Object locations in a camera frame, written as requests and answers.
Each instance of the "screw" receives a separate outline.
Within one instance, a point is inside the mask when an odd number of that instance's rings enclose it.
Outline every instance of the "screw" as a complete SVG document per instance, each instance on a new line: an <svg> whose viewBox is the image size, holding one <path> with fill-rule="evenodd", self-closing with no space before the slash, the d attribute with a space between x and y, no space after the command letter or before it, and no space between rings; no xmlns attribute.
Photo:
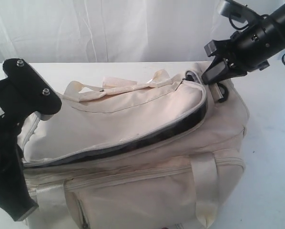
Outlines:
<svg viewBox="0 0 285 229"><path fill-rule="evenodd" d="M23 67L24 66L24 61L23 60L18 60L17 61L17 66L18 67Z"/></svg>
<svg viewBox="0 0 285 229"><path fill-rule="evenodd" d="M43 89L42 95L48 96L48 95L50 95L50 94L51 94L51 92L50 92L50 90L49 90L48 88L44 88L44 89Z"/></svg>

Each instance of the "white tabletop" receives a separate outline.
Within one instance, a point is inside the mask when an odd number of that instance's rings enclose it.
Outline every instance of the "white tabletop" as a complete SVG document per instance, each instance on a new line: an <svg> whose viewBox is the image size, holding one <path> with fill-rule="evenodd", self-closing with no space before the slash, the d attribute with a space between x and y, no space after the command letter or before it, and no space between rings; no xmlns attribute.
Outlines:
<svg viewBox="0 0 285 229"><path fill-rule="evenodd" d="M145 82L157 70L174 75L191 66L192 62L33 64L60 93L72 80L94 86L101 86L105 76ZM242 150L246 171L211 228L285 228L285 67L272 62L264 71L233 82L251 113ZM191 229L190 223L183 225ZM27 229L0 209L0 229L8 228Z"/></svg>

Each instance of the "canvas bag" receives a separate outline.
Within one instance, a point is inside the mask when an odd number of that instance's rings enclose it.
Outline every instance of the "canvas bag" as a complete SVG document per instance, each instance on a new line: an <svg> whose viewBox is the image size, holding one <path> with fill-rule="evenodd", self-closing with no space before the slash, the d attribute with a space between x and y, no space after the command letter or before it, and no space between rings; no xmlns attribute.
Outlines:
<svg viewBox="0 0 285 229"><path fill-rule="evenodd" d="M31 197L31 229L160 229L195 220L209 228L244 171L248 110L230 80L196 82L165 70L148 83L71 82L50 120L32 114L18 143ZM94 91L80 93L87 87Z"/></svg>

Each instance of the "cable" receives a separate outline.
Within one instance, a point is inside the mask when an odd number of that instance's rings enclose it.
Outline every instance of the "cable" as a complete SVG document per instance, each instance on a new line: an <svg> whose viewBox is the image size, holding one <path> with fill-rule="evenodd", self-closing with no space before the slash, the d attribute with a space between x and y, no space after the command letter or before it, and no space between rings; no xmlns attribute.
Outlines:
<svg viewBox="0 0 285 229"><path fill-rule="evenodd" d="M285 37L283 36L283 34L281 33L281 31L280 31L280 29L279 29L279 23L276 22L276 21L275 21L270 15L268 15L268 14L263 14L263 15L261 15L261 17L263 17L263 18L268 18L268 19L271 21L272 25L273 25L274 28L277 30L277 32L278 32L278 34L279 34L281 40L285 43ZM281 61L282 61L282 63L283 63L284 66L285 66L285 54L282 56Z"/></svg>
<svg viewBox="0 0 285 229"><path fill-rule="evenodd" d="M231 24L231 26L232 26L235 30L244 30L244 29L246 29L246 28L249 26L249 24L246 24L246 25L243 26L243 27L237 27L237 26L234 24L233 20L232 20L232 13L229 14L228 20L229 20L229 23Z"/></svg>

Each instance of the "white fabric background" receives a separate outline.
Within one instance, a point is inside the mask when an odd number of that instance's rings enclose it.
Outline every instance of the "white fabric background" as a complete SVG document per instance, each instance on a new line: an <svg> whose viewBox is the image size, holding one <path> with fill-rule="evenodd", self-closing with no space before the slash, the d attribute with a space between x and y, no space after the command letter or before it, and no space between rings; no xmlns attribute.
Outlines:
<svg viewBox="0 0 285 229"><path fill-rule="evenodd" d="M285 0L238 0L272 13ZM219 0L0 0L0 62L206 60L234 32Z"/></svg>

